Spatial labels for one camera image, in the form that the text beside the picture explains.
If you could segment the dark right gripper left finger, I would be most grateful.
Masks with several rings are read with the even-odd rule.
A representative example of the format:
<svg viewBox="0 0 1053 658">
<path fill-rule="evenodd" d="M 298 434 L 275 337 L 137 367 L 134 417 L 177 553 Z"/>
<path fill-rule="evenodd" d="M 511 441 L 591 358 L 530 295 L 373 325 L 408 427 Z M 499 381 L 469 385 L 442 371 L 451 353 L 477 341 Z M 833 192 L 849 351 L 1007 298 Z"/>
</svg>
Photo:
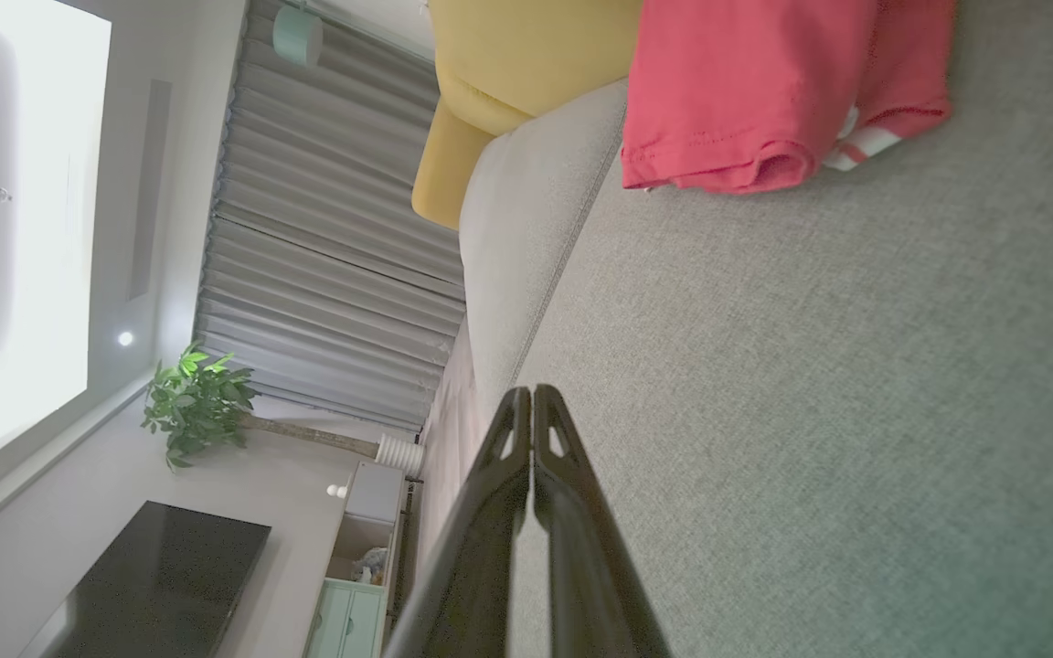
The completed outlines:
<svg viewBox="0 0 1053 658">
<path fill-rule="evenodd" d="M 513 544 L 532 467 L 531 398 L 526 387 L 503 396 L 385 657 L 505 657 Z"/>
</svg>

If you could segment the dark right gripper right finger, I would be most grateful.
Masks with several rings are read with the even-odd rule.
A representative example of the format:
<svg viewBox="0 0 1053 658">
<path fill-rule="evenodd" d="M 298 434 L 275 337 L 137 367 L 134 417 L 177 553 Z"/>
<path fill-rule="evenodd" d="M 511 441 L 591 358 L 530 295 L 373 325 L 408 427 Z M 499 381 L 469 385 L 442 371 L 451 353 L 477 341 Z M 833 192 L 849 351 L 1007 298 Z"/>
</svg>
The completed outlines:
<svg viewBox="0 0 1053 658">
<path fill-rule="evenodd" d="M 532 396 L 535 516 L 548 535 L 553 657 L 669 657 L 670 649 L 561 393 Z"/>
</svg>

